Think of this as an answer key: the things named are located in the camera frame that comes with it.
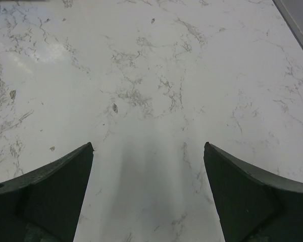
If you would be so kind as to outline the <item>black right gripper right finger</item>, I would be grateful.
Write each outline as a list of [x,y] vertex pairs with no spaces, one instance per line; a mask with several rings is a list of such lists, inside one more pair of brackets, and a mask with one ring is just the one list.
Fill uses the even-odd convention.
[[225,241],[303,241],[303,183],[209,142],[204,163]]

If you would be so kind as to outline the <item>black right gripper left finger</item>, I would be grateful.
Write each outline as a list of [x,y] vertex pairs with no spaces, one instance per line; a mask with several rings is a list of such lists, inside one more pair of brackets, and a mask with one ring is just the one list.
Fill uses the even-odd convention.
[[0,183],[0,241],[73,241],[92,162],[87,143]]

